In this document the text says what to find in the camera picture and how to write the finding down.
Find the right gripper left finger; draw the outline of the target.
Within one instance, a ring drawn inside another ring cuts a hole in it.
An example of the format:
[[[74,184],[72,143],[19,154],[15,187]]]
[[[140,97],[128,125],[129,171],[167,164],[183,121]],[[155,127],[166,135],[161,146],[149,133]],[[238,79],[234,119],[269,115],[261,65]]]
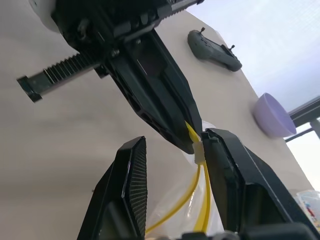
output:
[[[76,240],[144,240],[147,146],[143,136],[124,143],[97,183]]]

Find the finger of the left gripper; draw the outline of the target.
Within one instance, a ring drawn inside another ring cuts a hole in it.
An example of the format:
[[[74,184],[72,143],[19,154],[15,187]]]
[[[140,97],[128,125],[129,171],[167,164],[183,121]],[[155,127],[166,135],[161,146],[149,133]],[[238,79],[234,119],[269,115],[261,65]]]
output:
[[[196,133],[200,133],[202,131],[202,119],[186,77],[156,30],[153,29],[150,32],[150,37],[155,43],[160,56],[164,58],[167,64],[164,70],[166,89],[170,92],[184,119],[193,127]]]
[[[109,62],[112,78],[134,112],[168,142],[192,154],[190,124],[165,86],[166,66],[151,34],[144,34],[139,44],[123,43]]]

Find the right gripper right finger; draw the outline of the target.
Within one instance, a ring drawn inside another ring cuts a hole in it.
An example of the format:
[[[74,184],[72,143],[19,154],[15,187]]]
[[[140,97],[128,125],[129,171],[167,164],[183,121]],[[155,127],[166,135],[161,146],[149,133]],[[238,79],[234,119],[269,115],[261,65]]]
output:
[[[201,133],[210,186],[225,230],[301,223],[315,227],[273,169],[233,133]]]

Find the clear yellow zipper bag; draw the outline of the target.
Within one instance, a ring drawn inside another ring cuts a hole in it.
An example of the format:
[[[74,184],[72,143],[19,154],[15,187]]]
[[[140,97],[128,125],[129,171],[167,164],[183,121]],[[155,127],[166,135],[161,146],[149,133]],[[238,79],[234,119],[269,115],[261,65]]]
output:
[[[191,166],[171,190],[165,193],[146,222],[145,239],[179,238],[184,233],[223,232],[223,224],[213,196],[200,134],[187,126],[194,154],[183,153]]]

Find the black handheld controller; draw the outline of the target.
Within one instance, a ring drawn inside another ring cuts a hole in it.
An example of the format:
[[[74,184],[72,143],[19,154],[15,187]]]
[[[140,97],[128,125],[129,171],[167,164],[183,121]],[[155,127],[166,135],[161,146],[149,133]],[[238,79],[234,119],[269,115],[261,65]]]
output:
[[[231,72],[237,72],[242,68],[242,63],[234,55],[232,49],[224,44],[218,44],[203,35],[204,27],[201,30],[191,30],[187,35],[187,43],[193,55],[202,61],[215,62]]]

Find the purple plastic bowl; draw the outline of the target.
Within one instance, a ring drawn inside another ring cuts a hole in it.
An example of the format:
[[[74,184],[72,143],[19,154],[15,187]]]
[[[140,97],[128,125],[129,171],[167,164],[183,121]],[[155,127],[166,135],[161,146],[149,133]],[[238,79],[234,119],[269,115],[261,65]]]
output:
[[[297,133],[289,113],[267,92],[255,103],[252,115],[259,128],[270,138],[286,138]]]

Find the dark window frame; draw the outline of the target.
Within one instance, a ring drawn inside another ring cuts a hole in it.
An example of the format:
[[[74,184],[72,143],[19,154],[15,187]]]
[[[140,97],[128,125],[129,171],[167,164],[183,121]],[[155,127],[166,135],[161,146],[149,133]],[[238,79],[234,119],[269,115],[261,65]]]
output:
[[[292,110],[289,115],[296,128],[305,124],[309,124],[310,127],[289,137],[285,140],[286,143],[311,132],[320,139],[320,95]]]

